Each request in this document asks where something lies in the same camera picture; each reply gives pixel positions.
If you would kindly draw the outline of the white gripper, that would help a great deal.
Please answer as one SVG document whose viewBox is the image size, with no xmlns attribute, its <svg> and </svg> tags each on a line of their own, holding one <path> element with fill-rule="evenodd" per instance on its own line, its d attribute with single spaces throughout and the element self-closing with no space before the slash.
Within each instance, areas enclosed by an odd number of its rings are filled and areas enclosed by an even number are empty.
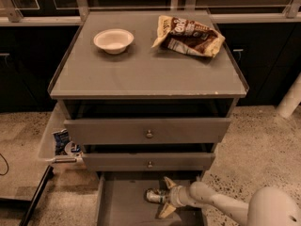
<svg viewBox="0 0 301 226">
<path fill-rule="evenodd" d="M 191 197 L 187 186 L 177 186 L 177 184 L 168 177 L 164 177 L 166 187 L 169 190 L 169 202 L 166 202 L 163 209 L 158 215 L 158 218 L 167 218 L 171 215 L 176 207 L 184 207 L 190 204 Z"/>
</svg>

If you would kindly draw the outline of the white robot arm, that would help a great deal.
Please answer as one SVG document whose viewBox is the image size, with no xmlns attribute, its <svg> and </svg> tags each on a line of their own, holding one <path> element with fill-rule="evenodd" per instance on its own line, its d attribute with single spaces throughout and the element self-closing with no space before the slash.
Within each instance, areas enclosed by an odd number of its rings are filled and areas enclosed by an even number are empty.
<svg viewBox="0 0 301 226">
<path fill-rule="evenodd" d="M 279 188 L 262 187 L 249 202 L 242 202 L 216 192 L 199 179 L 189 186 L 177 185 L 166 176 L 164 180 L 167 190 L 159 197 L 163 209 L 158 218 L 167 218 L 180 207 L 211 205 L 240 226 L 301 226 L 300 207 Z"/>
</svg>

